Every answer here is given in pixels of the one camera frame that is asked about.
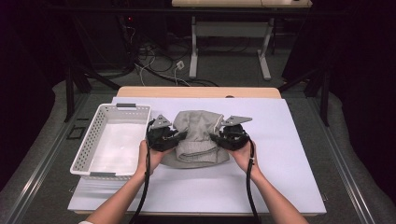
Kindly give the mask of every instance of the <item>black clamp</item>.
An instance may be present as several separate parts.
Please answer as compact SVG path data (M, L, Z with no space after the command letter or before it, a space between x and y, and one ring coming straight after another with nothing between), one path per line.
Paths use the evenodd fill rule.
M148 123L148 147L156 151L166 151L178 145L178 142L186 139L187 132L179 133L171 130L172 123L163 115Z
M231 151L242 148L250 139L249 135L243 129L241 123L251 121L251 118L230 116L223 121L221 125L224 126L223 131L216 134L210 134L210 139L216 142L219 147L229 149Z

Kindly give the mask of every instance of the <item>desk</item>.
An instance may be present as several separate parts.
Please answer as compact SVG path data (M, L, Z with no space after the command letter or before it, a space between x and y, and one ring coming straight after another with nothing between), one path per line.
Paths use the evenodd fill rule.
M311 7L310 0L173 0L173 7ZM257 50L260 67L264 80L271 80L270 71L265 52L273 31L274 20L269 22L215 22L196 21L192 17L191 21L191 64L190 78L196 78L198 66L197 36L242 36L242 37L263 37L262 48Z
M224 98L229 95L238 98ZM289 109L277 89L124 87L113 99L113 103L121 102L151 105L152 117L161 113L170 120L181 108L210 108L227 118L231 111L235 115L252 117L253 121L244 123L244 129L257 144L258 160L267 178L300 212L306 215L326 213ZM150 179L142 214L250 216L245 178L233 158L200 169L160 165ZM68 209L91 212L123 183L81 178ZM258 212L268 213L254 184L252 195ZM136 209L140 196L141 192L128 211Z

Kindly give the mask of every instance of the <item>person's left arm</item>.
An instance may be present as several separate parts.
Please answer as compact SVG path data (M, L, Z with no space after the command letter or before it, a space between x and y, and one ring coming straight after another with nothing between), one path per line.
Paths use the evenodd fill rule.
M150 150L150 174L153 173L154 169L161 162L163 156L170 151L159 152ZM147 152L147 144L143 140L139 146L139 160L136 172L115 194L90 214L86 221L94 224L120 223L126 210L145 181Z

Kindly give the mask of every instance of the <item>perforated basket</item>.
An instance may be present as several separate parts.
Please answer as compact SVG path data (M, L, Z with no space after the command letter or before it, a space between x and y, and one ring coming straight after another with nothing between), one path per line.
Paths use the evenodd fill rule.
M137 167L149 117L148 105L99 105L70 173L86 179L129 179Z

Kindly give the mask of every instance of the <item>gray cloth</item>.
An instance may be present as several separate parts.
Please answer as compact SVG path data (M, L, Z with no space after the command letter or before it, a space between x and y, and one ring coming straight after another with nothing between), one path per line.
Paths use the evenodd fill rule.
M204 110L181 111L174 120L179 133L187 132L185 140L167 154L162 164L176 168L198 168L215 165L230 159L228 153L210 139L219 134L223 115Z

